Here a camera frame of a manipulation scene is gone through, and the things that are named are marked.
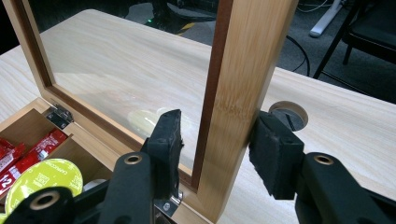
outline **metal hinge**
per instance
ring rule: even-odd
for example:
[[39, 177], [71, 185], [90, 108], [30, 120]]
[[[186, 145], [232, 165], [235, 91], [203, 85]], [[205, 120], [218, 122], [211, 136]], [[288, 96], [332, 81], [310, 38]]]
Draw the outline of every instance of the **metal hinge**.
[[64, 129], [69, 123], [74, 121], [72, 113], [61, 105], [52, 106], [51, 112], [47, 115], [47, 119], [60, 129]]
[[182, 200], [183, 192], [179, 190], [178, 197], [172, 196], [169, 200], [154, 200], [154, 205], [168, 217], [172, 217]]

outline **glass panel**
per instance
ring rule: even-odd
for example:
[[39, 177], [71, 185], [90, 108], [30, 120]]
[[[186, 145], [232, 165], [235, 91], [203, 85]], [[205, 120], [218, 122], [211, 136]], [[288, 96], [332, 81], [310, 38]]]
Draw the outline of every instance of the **glass panel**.
[[192, 169], [218, 1], [29, 3], [56, 83], [143, 138], [181, 109]]

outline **screw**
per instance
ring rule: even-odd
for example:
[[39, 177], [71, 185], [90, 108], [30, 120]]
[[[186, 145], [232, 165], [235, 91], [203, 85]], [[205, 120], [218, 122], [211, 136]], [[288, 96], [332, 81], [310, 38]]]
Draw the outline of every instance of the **screw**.
[[163, 205], [163, 210], [165, 210], [165, 212], [168, 211], [169, 208], [171, 208], [171, 204], [170, 204], [170, 203], [165, 203], [165, 204]]

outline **red packet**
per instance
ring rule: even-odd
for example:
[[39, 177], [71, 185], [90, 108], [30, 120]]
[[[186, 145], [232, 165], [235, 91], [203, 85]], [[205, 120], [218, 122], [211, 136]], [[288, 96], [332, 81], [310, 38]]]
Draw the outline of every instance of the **red packet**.
[[5, 194], [15, 180], [29, 167], [43, 161], [57, 146], [59, 146], [67, 135], [58, 129], [52, 130], [43, 139], [41, 139], [23, 158], [18, 161], [14, 166], [9, 168], [6, 172], [0, 175], [0, 197]]
[[36, 163], [34, 157], [25, 157], [4, 172], [0, 179], [0, 197], [5, 196], [18, 177]]
[[0, 159], [3, 159], [14, 148], [6, 139], [0, 137]]
[[5, 171], [8, 170], [18, 159], [22, 156], [23, 151], [25, 150], [24, 144], [19, 144], [17, 147], [11, 149], [6, 156], [4, 156], [0, 160], [0, 175], [2, 175]]
[[59, 146], [67, 135], [58, 129], [52, 130], [47, 136], [35, 144], [24, 157], [35, 157], [36, 162], [43, 161], [57, 146]]

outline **yellow label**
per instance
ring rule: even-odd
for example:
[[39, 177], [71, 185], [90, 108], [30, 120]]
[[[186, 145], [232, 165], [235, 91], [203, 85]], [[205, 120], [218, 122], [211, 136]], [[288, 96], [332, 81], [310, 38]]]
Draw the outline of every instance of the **yellow label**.
[[48, 187], [66, 187], [73, 196], [82, 192], [82, 175], [77, 166], [67, 160], [51, 159], [41, 161], [15, 181], [6, 198], [6, 214], [10, 214], [18, 204], [34, 192]]

